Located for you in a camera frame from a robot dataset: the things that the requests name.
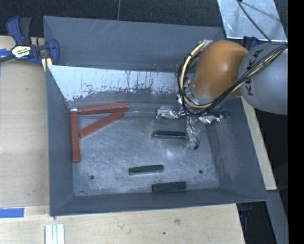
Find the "dark green block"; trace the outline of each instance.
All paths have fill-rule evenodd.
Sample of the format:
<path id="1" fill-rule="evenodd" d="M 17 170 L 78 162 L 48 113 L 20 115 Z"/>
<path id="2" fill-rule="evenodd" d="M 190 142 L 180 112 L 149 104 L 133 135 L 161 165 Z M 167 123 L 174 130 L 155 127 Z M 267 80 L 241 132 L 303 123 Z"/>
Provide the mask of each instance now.
<path id="1" fill-rule="evenodd" d="M 177 190 L 185 190 L 186 188 L 187 188 L 187 183 L 185 181 L 163 182 L 160 184 L 152 184 L 153 192 L 177 191 Z"/>
<path id="2" fill-rule="evenodd" d="M 129 175 L 142 174 L 142 173 L 160 173 L 164 171 L 163 165 L 148 165 L 137 166 L 129 168 Z"/>

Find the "wooden surface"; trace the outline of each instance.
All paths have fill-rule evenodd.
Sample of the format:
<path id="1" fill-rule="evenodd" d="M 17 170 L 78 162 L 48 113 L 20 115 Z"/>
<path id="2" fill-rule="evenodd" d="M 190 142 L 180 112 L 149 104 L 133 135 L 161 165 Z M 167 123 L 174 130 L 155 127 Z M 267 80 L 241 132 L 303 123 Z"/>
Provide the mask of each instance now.
<path id="1" fill-rule="evenodd" d="M 0 36 L 0 48 L 13 47 L 14 42 L 10 37 Z M 16 63 L 12 61 L 10 63 L 5 63 L 5 68 L 12 68 L 16 72 L 22 72 L 24 68 L 33 68 L 33 71 L 40 71 L 40 67 L 32 65 L 30 63 L 24 63 L 24 66 L 17 68 Z M 2 73 L 3 84 L 8 84 L 3 81 L 4 74 Z M 40 79 L 36 77 L 34 80 L 39 82 Z M 4 91 L 4 97 L 10 97 L 8 100 L 17 99 L 21 95 L 23 97 L 29 97 L 31 100 L 36 100 L 42 95 L 36 95 L 33 91 L 36 86 L 32 85 L 32 93 L 26 93 L 27 84 L 23 84 L 23 87 L 17 84 L 18 93 L 15 93 L 12 87 L 7 88 Z M 22 101 L 28 107 L 32 106 L 32 109 L 28 111 L 37 113 L 41 106 L 36 108 L 36 104 L 33 104 L 31 100 Z M 1 106 L 2 111 L 6 111 L 7 106 Z M 247 106 L 246 113 L 248 117 L 248 122 L 251 129 L 252 138 L 257 142 L 256 150 L 259 158 L 259 163 L 261 166 L 261 171 L 264 176 L 266 188 L 269 190 L 275 189 L 276 184 L 272 176 L 271 167 L 269 165 L 267 155 L 265 152 L 263 140 L 261 133 L 259 133 L 259 127 L 257 121 L 254 119 L 255 114 L 252 107 Z M 28 115 L 27 118 L 33 118 L 30 122 L 36 122 L 35 115 Z M 14 116 L 6 115 L 1 118 L 0 128 L 3 126 L 4 129 L 13 129 L 14 127 L 20 128 L 20 124 L 16 124 L 17 119 Z M 13 134 L 11 145 L 5 144 L 4 149 L 1 148 L 0 155 L 3 155 L 10 149 L 18 149 L 18 154 L 15 155 L 13 164 L 8 161 L 1 162 L 0 157 L 0 191 L 1 184 L 4 185 L 4 180 L 6 179 L 6 173 L 15 171 L 17 176 L 10 176 L 9 180 L 14 181 L 13 184 L 22 185 L 25 188 L 29 186 L 29 189 L 37 187 L 40 193 L 31 193 L 23 196 L 23 200 L 19 199 L 18 203 L 27 202 L 26 198 L 33 198 L 35 202 L 32 202 L 33 206 L 22 205 L 25 207 L 25 217 L 17 219 L 1 219 L 0 220 L 0 243 L 43 243 L 44 242 L 44 227 L 47 224 L 64 224 L 65 225 L 65 240 L 66 243 L 245 243 L 243 238 L 243 233 L 241 229 L 241 224 L 239 221 L 238 211 L 235 204 L 230 205 L 216 205 L 216 206 L 206 206 L 206 207 L 194 207 L 194 208 L 184 208 L 184 209 L 172 209 L 172 210 L 156 210 L 156 211 L 140 211 L 140 212 L 121 212 L 121 213 L 105 213 L 98 215 L 80 215 L 80 216 L 67 216 L 67 217 L 57 217 L 53 218 L 48 215 L 49 206 L 47 204 L 48 189 L 45 188 L 48 185 L 47 179 L 47 166 L 46 162 L 48 159 L 44 159 L 43 152 L 44 147 L 39 146 L 39 152 L 41 154 L 35 154 L 35 157 L 31 154 L 23 155 L 22 149 L 28 149 L 27 147 L 18 147 L 13 144 L 19 144 L 20 134 Z M 39 141 L 37 139 L 38 135 L 34 135 L 35 140 L 30 139 L 29 143 L 34 144 Z M 23 162 L 29 162 L 30 165 L 23 168 L 22 172 L 17 171 L 14 166 L 22 164 Z M 35 173 L 35 177 L 31 179 L 31 173 Z M 13 185 L 5 184 L 6 191 L 11 191 L 9 194 L 7 192 L 4 195 L 0 195 L 1 198 L 5 196 L 10 196 L 10 203 L 12 203 L 12 196 L 16 196 L 18 192 L 14 189 Z"/>

